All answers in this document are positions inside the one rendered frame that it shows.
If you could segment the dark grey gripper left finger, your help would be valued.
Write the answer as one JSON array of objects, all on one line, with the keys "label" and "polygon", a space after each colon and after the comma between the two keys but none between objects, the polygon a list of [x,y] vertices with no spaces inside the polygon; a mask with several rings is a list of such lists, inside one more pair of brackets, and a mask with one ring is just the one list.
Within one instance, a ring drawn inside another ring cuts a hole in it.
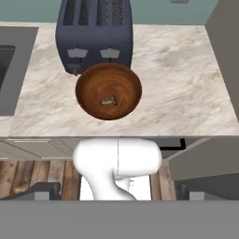
[{"label": "dark grey gripper left finger", "polygon": [[2,201],[60,201],[62,199],[60,190],[60,182],[37,182],[28,190],[4,197]]}]

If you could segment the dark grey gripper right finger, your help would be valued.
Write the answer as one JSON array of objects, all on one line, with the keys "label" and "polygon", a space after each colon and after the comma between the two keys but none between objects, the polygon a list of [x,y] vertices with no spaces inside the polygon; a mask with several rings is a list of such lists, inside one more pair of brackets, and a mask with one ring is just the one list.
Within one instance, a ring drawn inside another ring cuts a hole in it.
[{"label": "dark grey gripper right finger", "polygon": [[190,198],[191,192],[204,192],[224,200],[239,200],[239,189],[229,184],[196,184],[178,183],[178,190],[185,199]]}]

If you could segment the small tan mushroom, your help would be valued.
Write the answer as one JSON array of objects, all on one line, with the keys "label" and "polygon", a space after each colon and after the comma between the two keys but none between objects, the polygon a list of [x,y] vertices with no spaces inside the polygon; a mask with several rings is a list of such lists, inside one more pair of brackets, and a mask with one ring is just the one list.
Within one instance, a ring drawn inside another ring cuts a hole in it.
[{"label": "small tan mushroom", "polygon": [[103,100],[100,102],[100,105],[117,105],[118,100],[115,96],[111,96],[108,100]]}]

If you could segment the brown wooden bowl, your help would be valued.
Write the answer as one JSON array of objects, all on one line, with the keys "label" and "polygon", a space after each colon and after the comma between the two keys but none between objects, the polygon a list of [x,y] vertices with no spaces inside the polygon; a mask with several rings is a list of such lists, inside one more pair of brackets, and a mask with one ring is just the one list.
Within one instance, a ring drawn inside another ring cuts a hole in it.
[{"label": "brown wooden bowl", "polygon": [[[78,104],[99,120],[121,119],[137,107],[142,84],[137,74],[119,63],[99,63],[87,69],[77,80],[75,94]],[[100,105],[115,96],[117,105]]]}]

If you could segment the grey cupboard door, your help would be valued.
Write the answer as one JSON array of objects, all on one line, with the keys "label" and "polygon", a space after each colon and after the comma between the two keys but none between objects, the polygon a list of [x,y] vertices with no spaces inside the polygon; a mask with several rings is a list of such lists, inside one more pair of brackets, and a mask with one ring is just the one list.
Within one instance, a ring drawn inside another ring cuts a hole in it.
[{"label": "grey cupboard door", "polygon": [[180,155],[182,152],[193,149],[196,146],[208,140],[208,137],[178,137],[178,138],[159,138],[156,140],[160,147],[179,146],[180,138],[185,138],[187,148],[184,150],[162,150],[162,157],[164,159],[171,159],[174,156]]}]

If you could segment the pale grey drawer front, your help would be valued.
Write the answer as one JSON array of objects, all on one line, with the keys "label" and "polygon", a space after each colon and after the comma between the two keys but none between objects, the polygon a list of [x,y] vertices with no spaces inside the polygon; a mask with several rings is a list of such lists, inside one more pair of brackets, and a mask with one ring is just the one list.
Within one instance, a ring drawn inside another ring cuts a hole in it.
[{"label": "pale grey drawer front", "polygon": [[0,158],[18,160],[70,159],[73,149],[59,138],[2,138]]}]

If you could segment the white rounded thing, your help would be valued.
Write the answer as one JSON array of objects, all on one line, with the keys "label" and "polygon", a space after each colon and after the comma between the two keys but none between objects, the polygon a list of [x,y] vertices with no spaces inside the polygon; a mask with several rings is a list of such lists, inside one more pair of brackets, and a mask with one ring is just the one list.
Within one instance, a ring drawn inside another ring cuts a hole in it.
[{"label": "white rounded thing", "polygon": [[157,173],[162,152],[146,139],[91,138],[77,144],[73,164],[88,182],[95,201],[135,201],[116,180]]}]

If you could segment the grey sink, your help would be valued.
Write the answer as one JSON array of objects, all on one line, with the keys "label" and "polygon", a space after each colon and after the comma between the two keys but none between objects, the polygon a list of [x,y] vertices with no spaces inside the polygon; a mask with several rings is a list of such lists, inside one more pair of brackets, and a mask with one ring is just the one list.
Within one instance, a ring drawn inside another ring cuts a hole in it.
[{"label": "grey sink", "polygon": [[0,26],[0,116],[13,116],[37,27]]}]

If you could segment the dark blue four-slot toaster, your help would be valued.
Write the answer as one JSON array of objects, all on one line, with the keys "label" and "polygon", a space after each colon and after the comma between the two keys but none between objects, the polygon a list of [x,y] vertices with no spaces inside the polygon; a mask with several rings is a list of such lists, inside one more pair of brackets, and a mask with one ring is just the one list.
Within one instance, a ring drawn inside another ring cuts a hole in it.
[{"label": "dark blue four-slot toaster", "polygon": [[55,42],[64,70],[75,76],[98,63],[130,66],[130,0],[62,0]]}]

